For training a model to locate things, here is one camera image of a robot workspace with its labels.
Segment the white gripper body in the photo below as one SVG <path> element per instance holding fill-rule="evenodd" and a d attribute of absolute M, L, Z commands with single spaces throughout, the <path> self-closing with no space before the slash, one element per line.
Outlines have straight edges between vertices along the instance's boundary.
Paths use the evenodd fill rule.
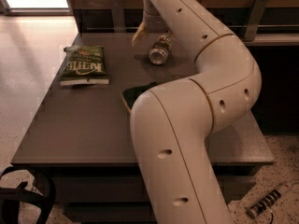
<path fill-rule="evenodd" d="M 169 31 L 164 19 L 150 0 L 143 0 L 143 24 L 150 33 L 162 34 Z"/>

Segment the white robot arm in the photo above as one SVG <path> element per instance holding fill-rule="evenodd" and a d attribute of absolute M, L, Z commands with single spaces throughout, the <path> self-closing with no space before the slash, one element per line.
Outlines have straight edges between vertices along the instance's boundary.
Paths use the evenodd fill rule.
<path fill-rule="evenodd" d="M 206 138 L 245 116 L 262 86 L 243 42 L 195 0 L 147 0 L 196 67 L 135 101 L 136 158 L 158 224 L 234 224 Z"/>

